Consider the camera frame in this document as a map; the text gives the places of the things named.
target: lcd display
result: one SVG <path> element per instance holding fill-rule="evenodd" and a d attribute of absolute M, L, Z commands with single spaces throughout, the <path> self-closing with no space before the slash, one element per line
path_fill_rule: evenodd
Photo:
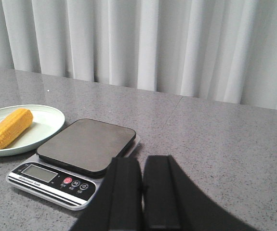
<path fill-rule="evenodd" d="M 58 174 L 35 165 L 30 165 L 22 173 L 29 175 L 31 177 L 43 180 L 45 182 L 50 182 Z"/>

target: white curtain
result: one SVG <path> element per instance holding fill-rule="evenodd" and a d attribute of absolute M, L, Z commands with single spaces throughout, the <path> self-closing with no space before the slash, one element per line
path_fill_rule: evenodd
<path fill-rule="evenodd" d="M 0 67 L 277 109 L 277 0 L 0 0 Z"/>

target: white plate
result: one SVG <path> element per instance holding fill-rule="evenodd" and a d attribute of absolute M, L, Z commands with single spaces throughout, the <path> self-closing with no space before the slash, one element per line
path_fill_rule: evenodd
<path fill-rule="evenodd" d="M 58 132 L 65 122 L 65 115 L 56 108 L 44 105 L 17 105 L 0 109 L 0 121 L 17 108 L 27 108 L 33 121 L 7 148 L 0 149 L 0 156 L 16 155 L 38 148 Z"/>

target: scale platform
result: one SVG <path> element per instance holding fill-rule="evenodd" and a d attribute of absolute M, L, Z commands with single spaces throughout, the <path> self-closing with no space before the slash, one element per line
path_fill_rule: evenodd
<path fill-rule="evenodd" d="M 111 124 L 103 124 L 102 122 L 99 123 L 99 121 L 90 121 L 89 119 L 84 119 L 78 121 L 78 123 L 70 125 L 47 143 L 44 143 L 43 146 L 44 148 L 51 146 L 56 141 L 60 143 L 63 140 L 63 136 L 67 137 L 68 141 L 68 135 L 72 131 L 75 131 L 77 134 L 79 130 L 86 132 L 86 130 L 88 130 L 90 127 L 92 127 L 92 130 L 94 131 L 93 125 L 95 125 L 97 128 L 100 128 L 104 125 L 105 127 L 108 126 L 109 129 L 113 128 L 122 132 L 127 130 L 127 128 L 124 127 L 114 127 L 114 125 Z M 66 164 L 65 162 L 61 162 L 59 164 L 60 160 L 56 162 L 51 161 L 49 158 L 42 158 L 38 153 L 42 148 L 42 146 L 40 146 L 36 154 L 9 172 L 6 176 L 6 180 L 12 186 L 20 190 L 36 195 L 67 209 L 84 209 L 88 206 L 89 202 L 92 200 L 97 190 L 99 189 L 103 178 L 105 177 L 106 168 L 109 166 L 112 157 L 128 157 L 140 143 L 140 137 L 136 135 L 136 133 L 134 136 L 131 134 L 127 137 L 128 139 L 126 139 L 126 142 L 120 146 L 122 147 L 122 153 L 119 151 L 117 151 L 117 153 L 107 152 L 108 154 L 106 155 L 105 165 L 102 165 L 102 167 L 99 168 L 99 171 L 97 171 L 99 174 L 95 174 L 93 171 L 82 171 L 81 168 L 77 168 L 76 171 L 76 169 L 71 164 Z M 81 139 L 83 138 L 84 144 L 88 143 L 88 141 L 86 141 L 85 134 L 81 136 Z M 106 147 L 111 148 L 111 142 L 105 143 Z M 56 150 L 56 152 L 62 152 L 62 149 L 62 145 L 60 145 L 58 151 Z"/>

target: red button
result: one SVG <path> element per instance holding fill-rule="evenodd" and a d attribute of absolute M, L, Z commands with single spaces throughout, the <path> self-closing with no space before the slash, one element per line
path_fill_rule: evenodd
<path fill-rule="evenodd" d="M 71 183 L 72 182 L 72 178 L 71 177 L 67 177 L 67 178 L 65 178 L 64 180 L 63 180 L 63 183 L 64 184 L 69 184 L 69 183 Z"/>

